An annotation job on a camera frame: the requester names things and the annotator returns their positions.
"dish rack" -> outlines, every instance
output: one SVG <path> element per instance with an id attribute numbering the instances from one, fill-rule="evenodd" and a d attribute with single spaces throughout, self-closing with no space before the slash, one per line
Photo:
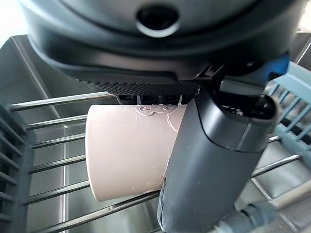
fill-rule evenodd
<path id="1" fill-rule="evenodd" d="M 289 206 L 311 193 L 311 183 L 305 182 L 298 187 L 292 187 L 289 192 L 274 197 L 264 187 L 260 177 L 273 172 L 290 163 L 300 161 L 307 169 L 311 169 L 311 122 L 308 118 L 311 112 L 311 73 L 306 69 L 291 64 L 289 73 L 273 80 L 266 88 L 266 93 L 273 96 L 281 106 L 280 123 L 276 126 L 275 135 L 269 139 L 269 144 L 280 142 L 291 156 L 276 160 L 272 163 L 259 166 L 251 177 L 251 183 L 268 200 L 281 200 L 285 206 Z M 84 133 L 63 136 L 59 138 L 42 140 L 35 130 L 48 129 L 57 125 L 70 125 L 86 120 L 86 115 L 70 116 L 60 119 L 51 119 L 42 122 L 27 124 L 18 114 L 28 109 L 37 109 L 46 106 L 71 104 L 80 101 L 113 98 L 106 92 L 96 92 L 73 96 L 64 96 L 30 102 L 14 104 L 2 103 L 0 106 L 0 229 L 3 233 L 26 232 L 26 219 L 28 207 L 34 203 L 46 201 L 55 197 L 62 197 L 78 190 L 89 188 L 88 180 L 65 185 L 56 189 L 30 195 L 31 179 L 33 174 L 63 166 L 80 163 L 86 159 L 83 154 L 61 159 L 58 161 L 33 165 L 34 151 L 39 148 L 47 148 L 53 145 L 65 144 L 77 140 L 83 140 Z M 97 211 L 72 219 L 63 218 L 64 221 L 48 226 L 44 229 L 31 231 L 32 233 L 57 233 L 66 232 L 83 224 L 92 222 L 102 217 L 122 212 L 133 208 L 140 203 L 156 199 L 159 192 L 151 192 L 135 197 L 126 198 Z M 292 231 L 298 227 L 291 222 L 286 215 L 282 216 Z M 161 232 L 159 227 L 153 224 L 149 232 Z"/>

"metal rack wire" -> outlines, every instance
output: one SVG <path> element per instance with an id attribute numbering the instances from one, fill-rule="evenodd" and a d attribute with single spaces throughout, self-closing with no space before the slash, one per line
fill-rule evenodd
<path id="1" fill-rule="evenodd" d="M 7 110 L 8 110 L 7 114 L 9 114 L 9 112 L 16 112 L 16 111 L 21 111 L 21 110 L 26 110 L 26 109 L 31 109 L 31 108 L 37 108 L 37 107 L 43 107 L 43 106 L 67 104 L 67 103 L 72 103 L 72 102 L 77 102 L 77 101 L 104 99 L 104 98 L 110 98 L 110 97 L 114 97 L 114 95 L 110 95 L 106 92 L 99 92 L 99 93 L 83 94 L 83 95 L 76 95 L 76 96 L 67 96 L 67 97 L 61 97 L 61 98 L 53 98 L 53 99 L 47 99 L 47 100 L 37 100 L 37 101 L 32 101 L 32 102 L 17 103 L 17 104 L 11 104 L 7 107 Z M 16 127 L 15 128 L 10 127 L 10 123 L 12 124 L 12 122 L 11 122 L 12 119 L 10 119 L 9 123 L 8 123 L 4 120 L 4 118 L 2 118 L 1 128 L 6 133 L 13 136 L 17 141 L 24 144 L 25 143 L 25 139 L 24 139 L 25 137 L 24 136 L 27 134 L 27 132 L 30 132 L 31 130 L 39 129 L 39 128 L 45 128 L 45 127 L 54 126 L 54 125 L 62 125 L 62 124 L 67 124 L 67 123 L 81 122 L 81 121 L 84 121 L 85 119 L 86 119 L 86 115 L 73 116 L 73 117 L 67 117 L 67 118 L 63 118 L 63 119 L 56 119 L 56 120 L 38 122 L 38 123 L 34 123 L 34 124 L 27 124 L 27 125 L 24 125 L 23 127 L 21 127 L 19 124 L 15 123 L 17 125 L 18 131 L 19 131 L 19 132 L 17 132 Z M 13 145 L 2 134 L 0 136 L 1 136 L 0 139 L 1 139 L 2 143 L 5 146 L 7 146 L 15 155 L 24 156 L 23 151 L 21 151 L 18 147 Z M 32 142 L 29 144 L 29 148 L 30 148 L 30 150 L 33 150 L 33 149 L 37 149 L 37 148 L 41 148 L 41 147 L 48 147 L 48 146 L 52 146 L 52 145 L 56 145 L 56 144 L 60 144 L 60 143 L 66 143 L 66 142 L 82 139 L 84 137 L 85 137 L 85 134 L 82 133 L 82 134 L 77 134 L 77 135 L 72 135 L 72 136 L 56 138 L 56 139 L 52 139 L 52 140 L 48 140 L 48 141 Z M 273 136 L 270 138 L 269 143 L 279 141 L 279 140 L 281 140 L 281 138 L 279 136 Z M 253 178 L 255 178 L 259 175 L 262 175 L 268 171 L 271 171 L 277 167 L 280 167 L 280 166 L 288 164 L 292 161 L 298 160 L 300 158 L 301 158 L 300 155 L 295 154 L 295 155 L 292 155 L 288 158 L 284 158 L 284 159 L 281 159 L 279 161 L 276 161 L 272 164 L 268 164 L 264 167 L 259 167 L 254 171 L 251 180 L 254 181 Z M 5 162 L 12 169 L 15 169 L 15 170 L 20 169 L 20 165 L 18 163 L 14 162 L 8 156 L 6 156 L 4 153 L 0 153 L 0 159 L 3 162 Z M 30 168 L 28 168 L 27 174 L 31 175 L 34 173 L 46 171 L 46 170 L 53 169 L 56 167 L 78 163 L 78 162 L 84 161 L 85 159 L 86 159 L 85 155 L 79 155 L 76 157 L 67 158 L 67 159 L 63 159 L 63 160 L 59 160 L 59 161 L 55 161 L 55 162 L 51 162 L 51 163 L 31 166 Z M 10 177 L 9 175 L 5 174 L 4 172 L 0 172 L 0 179 L 4 182 L 10 184 L 10 185 L 19 185 L 18 180 L 14 179 L 13 177 Z M 22 205 L 24 207 L 26 207 L 29 204 L 36 203 L 36 202 L 43 201 L 43 200 L 47 200 L 47 199 L 51 199 L 51 198 L 54 198 L 54 197 L 57 197 L 60 195 L 64 195 L 64 194 L 71 193 L 71 192 L 74 192 L 74 191 L 77 191 L 80 189 L 87 188 L 89 186 L 90 186 L 89 181 L 83 181 L 80 183 L 75 183 L 72 185 L 60 187 L 60 188 L 57 188 L 57 189 L 54 189 L 54 190 L 51 190 L 48 192 L 39 193 L 37 195 L 29 196 L 27 198 L 23 198 Z M 265 194 L 265 195 L 269 200 L 271 200 L 271 202 L 281 203 L 281 204 L 279 204 L 279 206 L 283 207 L 284 203 L 287 203 L 287 204 L 291 203 L 294 200 L 296 200 L 297 198 L 299 198 L 300 196 L 302 196 L 303 194 L 305 194 L 306 192 L 310 192 L 311 191 L 311 185 L 307 184 L 305 186 L 302 186 L 302 188 L 298 189 L 298 190 L 294 190 L 290 194 L 287 194 L 287 196 L 285 197 L 286 201 L 284 201 L 284 196 L 279 197 L 277 200 L 271 200 L 271 197 L 269 197 L 267 194 Z M 68 230 L 68 229 L 71 229 L 73 227 L 94 221 L 94 220 L 99 219 L 101 217 L 111 215 L 111 214 L 116 213 L 118 211 L 121 211 L 121 210 L 124 210 L 126 208 L 137 205 L 139 203 L 154 199 L 154 198 L 158 197 L 158 195 L 159 195 L 158 191 L 143 194 L 143 195 L 128 199 L 126 201 L 105 207 L 101 210 L 86 214 L 84 216 L 74 218 L 74 219 L 71 219 L 71 220 L 68 220 L 65 222 L 61 222 L 59 224 L 50 226 L 46 229 L 36 231 L 36 233 L 57 233 L 57 232 L 61 232 L 64 230 Z M 11 196 L 10 194 L 5 193 L 5 192 L 0 192 L 0 200 L 2 200 L 4 202 L 14 202 L 16 200 L 16 198 L 14 196 Z M 0 215 L 0 221 L 10 222 L 10 221 L 12 221 L 12 217 L 13 216 L 1 214 Z"/>

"metal rod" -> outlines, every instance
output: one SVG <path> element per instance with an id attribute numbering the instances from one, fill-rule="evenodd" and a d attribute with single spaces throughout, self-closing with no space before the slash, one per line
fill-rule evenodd
<path id="1" fill-rule="evenodd" d="M 307 181 L 269 202 L 280 210 L 299 201 L 308 194 L 311 194 L 311 181 Z"/>
<path id="2" fill-rule="evenodd" d="M 5 181 L 7 183 L 10 183 L 12 185 L 17 184 L 16 180 L 14 180 L 12 177 L 8 176 L 7 174 L 4 174 L 2 171 L 0 172 L 0 180 Z"/>
<path id="3" fill-rule="evenodd" d="M 107 92 L 96 92 L 96 93 L 89 93 L 89 94 L 82 94 L 82 95 L 75 95 L 75 96 L 64 96 L 64 97 L 51 98 L 51 99 L 46 99 L 46 100 L 36 100 L 36 101 L 25 102 L 25 103 L 11 104 L 9 105 L 9 110 L 10 111 L 21 111 L 21 110 L 44 107 L 44 106 L 49 106 L 49 105 L 73 103 L 73 102 L 86 101 L 86 100 L 105 99 L 105 98 L 110 98 L 114 96 L 115 95 L 109 94 Z"/>
<path id="4" fill-rule="evenodd" d="M 267 190 L 265 190 L 265 188 L 261 185 L 261 183 L 256 178 L 251 178 L 251 182 L 258 189 L 258 191 L 264 195 L 264 197 L 267 200 L 271 200 L 272 199 L 272 197 L 269 195 Z"/>
<path id="5" fill-rule="evenodd" d="M 61 125 L 65 123 L 75 123 L 86 120 L 87 115 L 81 115 L 81 116 L 72 116 L 67 118 L 61 118 L 61 119 L 55 119 L 55 120 L 48 120 L 48 121 L 42 121 L 38 123 L 33 123 L 25 126 L 26 130 L 36 130 L 40 128 L 45 128 L 52 125 Z"/>
<path id="6" fill-rule="evenodd" d="M 13 130 L 8 123 L 6 123 L 3 119 L 0 120 L 0 125 L 1 127 L 8 132 L 13 138 L 17 139 L 20 143 L 25 144 L 24 139 L 22 139 L 18 133 L 15 132 L 15 130 Z"/>
<path id="7" fill-rule="evenodd" d="M 10 216 L 8 216 L 8 215 L 0 214 L 0 221 L 1 221 L 1 222 L 10 222 L 10 221 L 11 221 L 11 218 L 10 218 Z"/>
<path id="8" fill-rule="evenodd" d="M 2 141 L 16 155 L 23 156 L 23 153 L 20 152 L 20 150 L 10 143 L 4 136 L 0 135 L 0 141 Z"/>
<path id="9" fill-rule="evenodd" d="M 77 162 L 84 161 L 85 159 L 86 159 L 86 155 L 84 154 L 84 155 L 79 155 L 79 156 L 75 156 L 75 157 L 68 158 L 68 159 L 62 159 L 62 160 L 51 162 L 51 163 L 33 166 L 30 170 L 30 173 L 37 173 L 37 172 L 46 171 L 46 170 L 53 169 L 53 168 L 60 167 L 60 166 L 74 164 Z"/>
<path id="10" fill-rule="evenodd" d="M 65 187 L 57 188 L 57 189 L 54 189 L 54 190 L 51 190 L 45 193 L 39 193 L 37 195 L 30 196 L 28 200 L 24 203 L 24 205 L 29 205 L 29 204 L 39 202 L 42 200 L 55 198 L 66 193 L 71 193 L 71 192 L 78 191 L 80 189 L 88 188 L 88 187 L 89 187 L 89 181 L 82 181 L 82 182 L 68 185 Z"/>
<path id="11" fill-rule="evenodd" d="M 279 136 L 273 136 L 269 138 L 269 143 L 279 141 L 281 138 Z"/>
<path id="12" fill-rule="evenodd" d="M 129 200 L 125 200 L 125 201 L 122 201 L 120 203 L 105 207 L 105 208 L 98 210 L 98 211 L 95 211 L 93 213 L 90 213 L 90 214 L 87 214 L 87 215 L 84 215 L 84 216 L 81 216 L 81 217 L 78 217 L 78 218 L 75 218 L 75 219 L 72 219 L 72 220 L 69 220 L 66 222 L 62 222 L 62 223 L 50 226 L 48 228 L 39 230 L 39 231 L 35 231 L 33 233 L 62 232 L 62 231 L 71 229 L 73 227 L 80 226 L 82 224 L 97 220 L 101 217 L 108 216 L 108 215 L 116 213 L 118 211 L 127 209 L 129 207 L 134 206 L 134 205 L 138 205 L 138 204 L 143 203 L 145 201 L 154 199 L 154 198 L 159 196 L 159 193 L 160 193 L 159 191 L 156 191 L 156 192 L 143 194 L 143 195 L 140 195 L 138 197 L 131 198 Z"/>
<path id="13" fill-rule="evenodd" d="M 259 167 L 254 171 L 251 178 L 257 177 L 261 174 L 264 174 L 264 173 L 271 171 L 271 170 L 273 170 L 277 167 L 280 167 L 282 165 L 288 164 L 288 163 L 295 161 L 299 158 L 300 158 L 300 155 L 294 154 L 292 156 L 289 156 L 289 157 L 284 158 L 284 159 L 280 159 L 280 160 L 275 161 L 274 163 L 268 164 L 266 166 Z"/>
<path id="14" fill-rule="evenodd" d="M 7 165 L 11 166 L 13 169 L 18 170 L 19 166 L 13 162 L 12 159 L 9 159 L 5 154 L 0 152 L 0 160 L 6 163 Z"/>
<path id="15" fill-rule="evenodd" d="M 0 200 L 4 200 L 7 202 L 13 202 L 13 197 L 10 195 L 7 195 L 6 193 L 0 192 Z"/>
<path id="16" fill-rule="evenodd" d="M 52 145 L 56 145 L 56 144 L 60 144 L 60 143 L 71 142 L 71 141 L 75 141 L 75 140 L 85 138 L 85 136 L 86 136 L 85 133 L 81 133 L 81 134 L 76 134 L 76 135 L 72 135 L 72 136 L 60 137 L 57 139 L 37 142 L 37 143 L 32 144 L 31 148 L 37 149 L 37 148 L 48 147 L 48 146 L 52 146 Z"/>

